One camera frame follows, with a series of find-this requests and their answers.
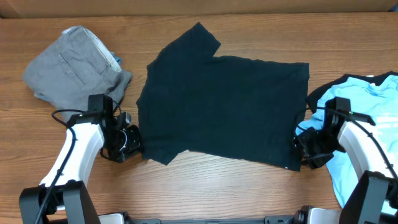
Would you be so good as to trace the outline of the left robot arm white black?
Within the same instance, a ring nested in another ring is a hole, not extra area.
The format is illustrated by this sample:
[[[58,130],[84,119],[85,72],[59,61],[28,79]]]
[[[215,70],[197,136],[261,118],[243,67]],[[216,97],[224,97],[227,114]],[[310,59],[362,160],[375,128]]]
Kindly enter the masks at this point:
[[[123,163],[144,150],[139,128],[131,123],[131,115],[104,94],[90,95],[88,109],[72,110],[63,123],[66,138],[50,172],[36,187],[26,188],[19,197],[24,223],[50,223],[49,215],[64,210],[67,217],[60,223],[117,223],[132,220],[126,212],[99,215],[87,191],[93,163],[97,155]]]

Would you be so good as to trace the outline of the black t-shirt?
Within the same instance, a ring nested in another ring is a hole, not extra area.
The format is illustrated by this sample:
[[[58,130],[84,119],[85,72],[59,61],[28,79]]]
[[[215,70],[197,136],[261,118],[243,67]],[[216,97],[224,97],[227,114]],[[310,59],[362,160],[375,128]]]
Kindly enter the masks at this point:
[[[183,151],[298,171],[307,63],[217,56],[220,43],[195,24],[148,65],[137,100],[143,157],[169,164]]]

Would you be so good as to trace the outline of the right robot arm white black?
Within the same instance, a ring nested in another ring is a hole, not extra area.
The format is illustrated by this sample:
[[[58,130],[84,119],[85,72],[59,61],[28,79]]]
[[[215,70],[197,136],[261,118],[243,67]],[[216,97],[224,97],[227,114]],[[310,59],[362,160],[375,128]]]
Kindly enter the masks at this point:
[[[376,124],[367,114],[351,110],[350,100],[335,97],[322,107],[320,130],[308,128],[294,134],[293,145],[302,164],[317,169],[334,151],[348,154],[358,183],[342,211],[303,206],[289,223],[397,223],[397,215],[382,212],[387,202],[397,208],[397,173],[376,139]]]

